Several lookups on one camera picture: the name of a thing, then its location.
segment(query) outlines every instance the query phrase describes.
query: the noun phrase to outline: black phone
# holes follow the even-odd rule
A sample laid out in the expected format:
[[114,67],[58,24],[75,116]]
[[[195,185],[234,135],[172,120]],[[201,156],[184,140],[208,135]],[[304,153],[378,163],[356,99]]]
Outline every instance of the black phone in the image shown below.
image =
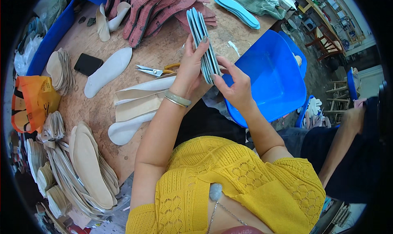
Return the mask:
[[76,61],[74,69],[76,71],[80,72],[81,74],[84,74],[86,76],[90,76],[98,68],[100,68],[103,63],[104,63],[104,61],[99,58],[82,53],[79,56],[78,61]]

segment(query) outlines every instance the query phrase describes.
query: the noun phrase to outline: wooden stool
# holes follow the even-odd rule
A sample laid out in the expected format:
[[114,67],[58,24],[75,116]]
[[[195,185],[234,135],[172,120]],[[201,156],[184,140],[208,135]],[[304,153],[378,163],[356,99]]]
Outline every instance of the wooden stool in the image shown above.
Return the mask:
[[[337,93],[338,97],[337,98],[327,98],[326,100],[331,100],[332,105],[330,107],[330,110],[325,110],[323,111],[325,114],[334,114],[334,122],[336,124],[339,124],[340,122],[337,121],[337,117],[339,114],[343,114],[346,112],[346,110],[349,109],[349,103],[351,102],[351,99],[349,99],[349,94],[345,93],[340,95],[341,91],[346,91],[348,90],[348,84],[346,80],[339,80],[339,81],[329,81],[328,84],[334,84],[334,88],[331,90],[327,90],[326,93]],[[337,84],[345,84],[344,87],[337,87]]]

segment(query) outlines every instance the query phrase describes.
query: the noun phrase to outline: woman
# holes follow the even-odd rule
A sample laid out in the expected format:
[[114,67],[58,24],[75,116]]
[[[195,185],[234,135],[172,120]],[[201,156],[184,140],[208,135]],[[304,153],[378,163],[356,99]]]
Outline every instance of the woman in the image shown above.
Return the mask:
[[244,128],[203,101],[184,116],[209,47],[207,37],[195,51],[192,43],[189,35],[169,98],[138,148],[126,232],[309,233],[325,191],[312,165],[293,158],[260,113],[246,74],[217,57],[234,84],[211,77],[247,121],[260,158],[244,146]]

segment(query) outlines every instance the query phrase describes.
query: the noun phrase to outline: silver bracelet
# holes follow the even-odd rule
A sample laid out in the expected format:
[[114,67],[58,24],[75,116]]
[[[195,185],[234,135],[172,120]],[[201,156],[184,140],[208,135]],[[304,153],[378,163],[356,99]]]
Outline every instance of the silver bracelet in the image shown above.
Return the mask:
[[175,104],[178,104],[182,107],[187,108],[188,106],[191,105],[191,101],[187,100],[185,98],[182,98],[174,93],[172,93],[169,89],[165,90],[165,98],[174,102]]

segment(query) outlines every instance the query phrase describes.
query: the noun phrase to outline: wall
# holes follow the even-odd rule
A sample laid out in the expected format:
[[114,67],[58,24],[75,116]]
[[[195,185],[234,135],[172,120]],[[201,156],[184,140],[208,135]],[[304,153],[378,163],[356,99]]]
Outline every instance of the wall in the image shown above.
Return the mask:
[[351,11],[352,15],[354,16],[361,30],[363,31],[364,36],[366,37],[366,39],[362,41],[360,46],[356,48],[354,48],[354,45],[350,46],[349,50],[346,52],[346,56],[349,56],[361,50],[364,50],[370,46],[375,45],[376,42],[374,36],[372,35],[370,26],[368,25],[366,18],[361,13],[359,7],[356,5],[356,2],[354,0],[343,0],[343,1],[345,2],[344,5],[346,5],[348,10]]
[[384,81],[382,66],[377,65],[375,67],[359,71],[359,78],[361,80],[359,99],[377,96],[379,93],[379,85]]

